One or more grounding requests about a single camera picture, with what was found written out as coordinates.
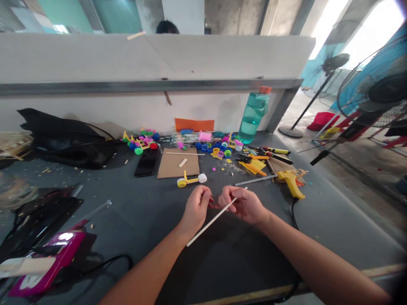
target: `person's right hand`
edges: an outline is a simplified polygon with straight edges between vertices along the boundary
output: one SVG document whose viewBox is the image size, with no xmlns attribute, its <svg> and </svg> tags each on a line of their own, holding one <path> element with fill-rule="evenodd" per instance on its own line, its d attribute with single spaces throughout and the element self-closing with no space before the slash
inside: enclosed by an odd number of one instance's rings
<svg viewBox="0 0 407 305">
<path fill-rule="evenodd" d="M 224 208 L 233 198 L 237 198 L 237 200 L 228 210 L 237 217 L 252 225 L 267 221 L 269 211 L 263 206 L 255 193 L 237 186 L 225 186 L 222 195 L 219 196 L 218 204 L 221 208 Z"/>
</svg>

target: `black bag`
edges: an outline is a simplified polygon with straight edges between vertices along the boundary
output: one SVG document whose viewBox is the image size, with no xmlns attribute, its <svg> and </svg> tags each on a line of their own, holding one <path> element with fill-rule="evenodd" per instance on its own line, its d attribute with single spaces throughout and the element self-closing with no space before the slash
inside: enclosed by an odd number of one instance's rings
<svg viewBox="0 0 407 305">
<path fill-rule="evenodd" d="M 93 126 L 111 139 L 107 140 L 87 123 L 61 119 L 44 112 L 26 108 L 17 110 L 27 123 L 22 129 L 32 132 L 33 143 L 39 157 L 46 161 L 88 169 L 99 169 L 116 153 L 117 141 L 107 132 Z"/>
</svg>

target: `teal water bottle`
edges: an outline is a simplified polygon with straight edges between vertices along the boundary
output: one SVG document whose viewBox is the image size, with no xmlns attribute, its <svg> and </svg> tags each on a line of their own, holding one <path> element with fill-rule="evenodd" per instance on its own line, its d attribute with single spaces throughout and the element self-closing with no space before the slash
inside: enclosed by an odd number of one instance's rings
<svg viewBox="0 0 407 305">
<path fill-rule="evenodd" d="M 261 87 L 259 92 L 251 92 L 247 100 L 242 123 L 239 129 L 239 140 L 244 144 L 253 141 L 257 128 L 268 111 L 268 100 L 271 88 Z"/>
</svg>

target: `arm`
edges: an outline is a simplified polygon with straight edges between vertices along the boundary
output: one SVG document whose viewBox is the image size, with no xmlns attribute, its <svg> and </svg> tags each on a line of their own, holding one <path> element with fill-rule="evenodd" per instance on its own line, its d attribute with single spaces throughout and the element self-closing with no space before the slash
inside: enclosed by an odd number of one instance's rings
<svg viewBox="0 0 407 305">
<path fill-rule="evenodd" d="M 285 255 L 324 304 L 390 304 L 390 296 L 361 271 L 267 210 L 251 191 L 226 186 L 219 206 L 257 226 Z"/>
<path fill-rule="evenodd" d="M 204 224 L 209 201 L 213 201 L 210 189 L 197 186 L 180 223 L 99 304 L 154 304 L 179 254 Z"/>
</svg>

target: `gray table surface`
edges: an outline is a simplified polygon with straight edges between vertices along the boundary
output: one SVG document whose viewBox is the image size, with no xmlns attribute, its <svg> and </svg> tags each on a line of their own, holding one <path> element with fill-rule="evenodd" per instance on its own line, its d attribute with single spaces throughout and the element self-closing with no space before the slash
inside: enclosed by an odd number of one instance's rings
<svg viewBox="0 0 407 305">
<path fill-rule="evenodd" d="M 253 145 L 290 149 L 276 136 L 259 132 Z M 309 170 L 305 176 L 313 185 L 301 188 L 306 199 L 295 206 L 300 230 L 359 268 L 371 269 L 404 262 L 404 250 L 376 226 L 353 203 L 356 197 L 345 196 L 312 167 L 300 154 L 290 155 L 296 168 Z M 110 199 L 111 208 L 95 215 L 87 225 L 97 234 L 92 248 L 104 260 L 130 254 L 137 263 L 152 250 L 179 222 L 185 202 L 196 184 L 179 189 L 177 178 L 135 178 L 139 156 L 122 147 L 106 168 L 75 170 L 39 159 L 16 162 L 4 171 L 27 179 L 37 187 L 64 187 L 82 183 L 78 196 L 83 205 L 60 230 L 68 229 L 85 215 Z M 199 156 L 201 173 L 206 173 L 214 196 L 225 185 L 254 179 L 235 164 L 229 165 L 210 156 Z M 49 167 L 50 173 L 41 172 Z M 271 181 L 248 185 L 264 206 L 288 223 L 292 198 L 287 190 Z M 209 210 L 207 221 L 217 210 Z M 9 213 L 1 213 L 0 238 L 12 227 Z M 114 262 L 97 277 L 83 280 L 67 291 L 43 297 L 38 304 L 96 304 L 126 273 L 126 261 Z M 255 228 L 224 213 L 176 261 L 157 304 L 190 304 L 263 289 L 292 284 L 296 273 L 280 251 Z M 26 304 L 22 299 L 8 299 L 7 304 Z"/>
</svg>

